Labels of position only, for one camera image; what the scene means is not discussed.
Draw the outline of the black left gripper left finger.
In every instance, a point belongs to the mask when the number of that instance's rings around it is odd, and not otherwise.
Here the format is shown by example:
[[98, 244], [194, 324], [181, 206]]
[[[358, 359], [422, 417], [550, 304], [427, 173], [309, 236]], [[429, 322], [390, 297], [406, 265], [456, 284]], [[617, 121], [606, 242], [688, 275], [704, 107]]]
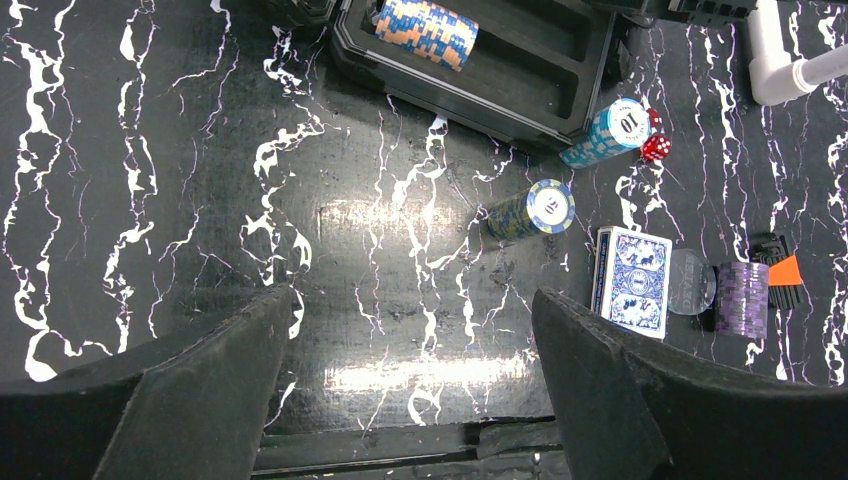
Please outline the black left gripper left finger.
[[246, 479], [292, 317], [265, 289], [126, 353], [1, 386], [5, 479]]

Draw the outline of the orange blue poker chip stack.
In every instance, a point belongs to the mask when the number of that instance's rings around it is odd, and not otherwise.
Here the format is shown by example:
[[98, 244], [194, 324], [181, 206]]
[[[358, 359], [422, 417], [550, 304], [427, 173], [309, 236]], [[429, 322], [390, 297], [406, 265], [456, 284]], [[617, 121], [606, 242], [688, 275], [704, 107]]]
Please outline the orange blue poker chip stack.
[[431, 1], [380, 1], [372, 15], [374, 35], [454, 72], [461, 72], [480, 27], [472, 19]]

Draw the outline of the black poker set case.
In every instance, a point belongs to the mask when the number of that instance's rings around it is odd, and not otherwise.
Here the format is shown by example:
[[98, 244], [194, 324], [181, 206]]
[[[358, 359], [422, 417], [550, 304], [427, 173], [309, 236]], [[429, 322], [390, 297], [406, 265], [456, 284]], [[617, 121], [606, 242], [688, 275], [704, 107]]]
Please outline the black poker set case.
[[378, 39], [380, 1], [257, 1], [284, 28], [325, 29], [355, 82], [530, 152], [559, 152], [590, 128], [616, 16], [585, 1], [431, 1], [477, 22], [461, 72]]

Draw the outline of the teal poker chip stack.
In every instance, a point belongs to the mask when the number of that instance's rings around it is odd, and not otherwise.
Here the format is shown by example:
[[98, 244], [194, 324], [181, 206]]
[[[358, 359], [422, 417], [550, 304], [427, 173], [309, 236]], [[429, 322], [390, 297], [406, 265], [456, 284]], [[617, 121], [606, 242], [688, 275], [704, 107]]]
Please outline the teal poker chip stack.
[[572, 169], [582, 169], [641, 147], [652, 130], [651, 117], [638, 101], [620, 98], [601, 109], [587, 136], [559, 154]]

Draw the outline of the dark blue poker chip stack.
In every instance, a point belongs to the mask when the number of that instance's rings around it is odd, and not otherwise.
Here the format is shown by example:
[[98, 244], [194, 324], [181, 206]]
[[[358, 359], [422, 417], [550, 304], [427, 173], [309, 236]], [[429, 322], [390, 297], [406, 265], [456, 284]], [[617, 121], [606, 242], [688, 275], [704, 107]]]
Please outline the dark blue poker chip stack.
[[544, 179], [490, 208], [487, 228], [498, 241], [517, 241], [563, 233], [575, 217], [576, 203], [569, 187], [559, 180]]

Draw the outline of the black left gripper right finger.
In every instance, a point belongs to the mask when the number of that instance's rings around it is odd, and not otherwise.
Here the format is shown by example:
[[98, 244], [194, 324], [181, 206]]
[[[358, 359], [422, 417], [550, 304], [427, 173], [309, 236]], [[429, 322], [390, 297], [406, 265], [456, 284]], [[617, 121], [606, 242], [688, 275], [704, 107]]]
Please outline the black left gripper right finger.
[[541, 288], [532, 328], [575, 479], [843, 479], [847, 392], [704, 360]]

